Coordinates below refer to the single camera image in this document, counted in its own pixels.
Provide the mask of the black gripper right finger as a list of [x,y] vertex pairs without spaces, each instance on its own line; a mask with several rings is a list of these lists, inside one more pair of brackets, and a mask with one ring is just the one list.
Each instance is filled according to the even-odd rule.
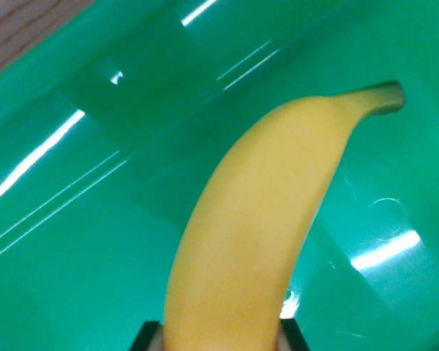
[[281,319],[277,336],[279,351],[310,351],[298,323],[293,318]]

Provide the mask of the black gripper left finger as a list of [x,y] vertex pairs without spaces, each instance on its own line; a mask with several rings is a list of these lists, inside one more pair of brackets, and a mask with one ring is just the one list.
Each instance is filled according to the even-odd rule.
[[130,346],[130,351],[162,351],[164,350],[162,323],[145,321]]

